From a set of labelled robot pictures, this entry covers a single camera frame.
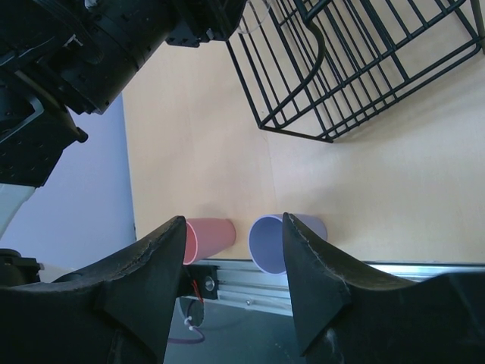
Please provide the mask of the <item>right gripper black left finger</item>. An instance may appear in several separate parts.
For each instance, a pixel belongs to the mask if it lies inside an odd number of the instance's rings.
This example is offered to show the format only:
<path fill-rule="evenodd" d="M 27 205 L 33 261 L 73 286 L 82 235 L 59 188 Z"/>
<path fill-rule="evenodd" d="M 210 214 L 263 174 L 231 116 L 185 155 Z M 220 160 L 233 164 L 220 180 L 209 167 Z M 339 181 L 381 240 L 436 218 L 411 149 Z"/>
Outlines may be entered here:
<path fill-rule="evenodd" d="M 51 283 L 1 289 L 3 363 L 161 363 L 186 220 Z"/>

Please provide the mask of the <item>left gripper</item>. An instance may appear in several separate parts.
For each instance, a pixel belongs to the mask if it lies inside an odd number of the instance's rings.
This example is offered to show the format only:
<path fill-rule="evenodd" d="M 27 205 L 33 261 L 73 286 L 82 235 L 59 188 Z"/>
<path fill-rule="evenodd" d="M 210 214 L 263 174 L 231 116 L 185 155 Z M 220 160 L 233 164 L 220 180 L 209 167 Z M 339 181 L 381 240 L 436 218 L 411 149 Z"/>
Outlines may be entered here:
<path fill-rule="evenodd" d="M 78 114 L 101 114 L 164 42 L 197 48 L 226 42 L 241 21 L 244 1 L 99 1 L 83 14 L 102 52 L 90 64 L 77 49 L 67 66 L 67 105 Z"/>

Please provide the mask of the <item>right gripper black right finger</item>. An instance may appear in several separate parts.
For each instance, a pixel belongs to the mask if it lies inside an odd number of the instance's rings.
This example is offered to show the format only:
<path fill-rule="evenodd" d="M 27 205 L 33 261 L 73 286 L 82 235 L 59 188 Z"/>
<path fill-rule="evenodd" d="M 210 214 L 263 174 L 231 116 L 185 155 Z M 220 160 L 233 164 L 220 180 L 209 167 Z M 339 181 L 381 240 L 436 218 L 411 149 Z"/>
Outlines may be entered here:
<path fill-rule="evenodd" d="M 324 284 L 296 295 L 293 322 L 308 363 L 482 363 L 484 274 L 415 282 L 388 275 L 283 216 L 286 274 Z"/>

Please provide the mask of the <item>clear plastic cup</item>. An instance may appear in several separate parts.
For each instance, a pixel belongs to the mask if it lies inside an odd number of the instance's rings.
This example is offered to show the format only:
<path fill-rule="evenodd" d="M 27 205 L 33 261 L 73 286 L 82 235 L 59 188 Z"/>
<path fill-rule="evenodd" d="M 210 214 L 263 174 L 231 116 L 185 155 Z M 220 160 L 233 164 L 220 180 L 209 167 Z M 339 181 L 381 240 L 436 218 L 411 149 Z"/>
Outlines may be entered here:
<path fill-rule="evenodd" d="M 242 35 L 250 34 L 261 27 L 269 15 L 271 0 L 249 0 L 244 7 L 237 32 Z"/>

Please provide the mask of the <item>black wire dish rack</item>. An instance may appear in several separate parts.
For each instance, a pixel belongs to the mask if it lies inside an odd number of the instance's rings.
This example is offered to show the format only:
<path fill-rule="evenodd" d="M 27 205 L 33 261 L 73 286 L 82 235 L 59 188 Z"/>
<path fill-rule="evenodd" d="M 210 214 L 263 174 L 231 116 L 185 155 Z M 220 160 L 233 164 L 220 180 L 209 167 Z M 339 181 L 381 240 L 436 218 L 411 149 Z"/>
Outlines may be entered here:
<path fill-rule="evenodd" d="M 484 50 L 482 1 L 272 1 L 227 48 L 260 130 L 332 143 Z"/>

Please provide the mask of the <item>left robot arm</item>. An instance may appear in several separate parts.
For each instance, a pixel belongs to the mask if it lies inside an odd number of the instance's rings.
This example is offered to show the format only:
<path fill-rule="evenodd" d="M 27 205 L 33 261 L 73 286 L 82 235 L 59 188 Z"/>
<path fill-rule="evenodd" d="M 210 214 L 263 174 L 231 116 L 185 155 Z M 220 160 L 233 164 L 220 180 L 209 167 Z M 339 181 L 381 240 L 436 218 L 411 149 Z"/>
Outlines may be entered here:
<path fill-rule="evenodd" d="M 88 136 L 157 48 L 227 41 L 243 1 L 15 0 L 1 3 L 1 227 Z"/>

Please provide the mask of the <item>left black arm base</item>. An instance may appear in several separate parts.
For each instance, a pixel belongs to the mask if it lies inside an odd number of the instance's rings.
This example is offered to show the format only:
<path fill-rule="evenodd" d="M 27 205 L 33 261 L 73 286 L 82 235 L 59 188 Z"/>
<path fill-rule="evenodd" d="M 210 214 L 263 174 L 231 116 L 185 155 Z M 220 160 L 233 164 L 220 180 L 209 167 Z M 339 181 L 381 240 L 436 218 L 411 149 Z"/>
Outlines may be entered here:
<path fill-rule="evenodd" d="M 200 302 L 218 299 L 215 265 L 184 265 L 180 274 L 177 297 L 194 297 Z"/>

